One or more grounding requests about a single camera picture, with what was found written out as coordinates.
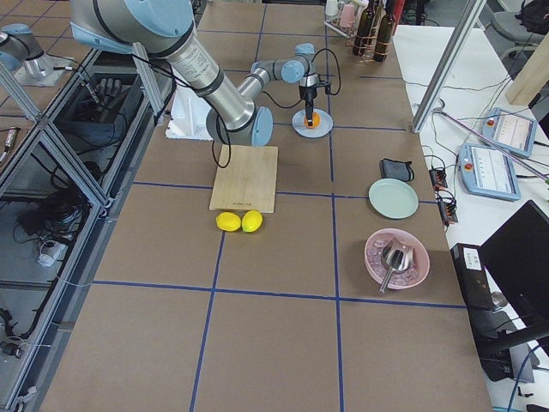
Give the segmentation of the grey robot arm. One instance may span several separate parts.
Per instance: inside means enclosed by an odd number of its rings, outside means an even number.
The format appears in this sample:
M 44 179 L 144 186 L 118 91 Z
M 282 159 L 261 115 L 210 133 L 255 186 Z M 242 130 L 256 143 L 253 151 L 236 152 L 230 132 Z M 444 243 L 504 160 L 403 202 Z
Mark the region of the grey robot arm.
M 222 144 L 264 146 L 274 127 L 272 112 L 256 106 L 255 98 L 270 82 L 299 85 L 303 110 L 293 116 L 293 128 L 304 137 L 327 135 L 332 118 L 314 107 L 317 90 L 330 89 L 320 80 L 311 43 L 296 45 L 288 59 L 258 61 L 239 86 L 196 37 L 194 14 L 189 1 L 74 1 L 71 4 L 74 38 L 84 45 L 119 54 L 131 54 L 141 44 L 151 58 L 166 60 L 178 81 L 204 99 L 209 135 Z
M 45 52 L 26 24 L 1 27 L 1 63 L 21 85 L 55 86 L 64 72 L 63 65 L 56 70 L 57 61 Z

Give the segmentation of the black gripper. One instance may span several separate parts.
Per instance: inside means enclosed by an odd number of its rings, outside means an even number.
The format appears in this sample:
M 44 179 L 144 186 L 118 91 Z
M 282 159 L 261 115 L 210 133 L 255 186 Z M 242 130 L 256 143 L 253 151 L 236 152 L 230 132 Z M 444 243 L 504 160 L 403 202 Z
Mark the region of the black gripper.
M 307 125 L 313 125 L 314 99 L 317 97 L 319 88 L 324 88 L 328 94 L 331 91 L 331 81 L 322 80 L 319 75 L 308 75 L 299 80 L 299 96 L 305 102 L 305 121 Z

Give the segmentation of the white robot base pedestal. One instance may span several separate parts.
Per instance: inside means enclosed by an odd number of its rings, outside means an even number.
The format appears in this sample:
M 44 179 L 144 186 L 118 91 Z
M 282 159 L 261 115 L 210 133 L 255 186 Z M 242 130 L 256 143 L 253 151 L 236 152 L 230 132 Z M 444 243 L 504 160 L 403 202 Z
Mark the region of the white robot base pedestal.
M 166 128 L 168 139 L 211 141 L 206 120 L 210 105 L 188 89 L 177 89 Z

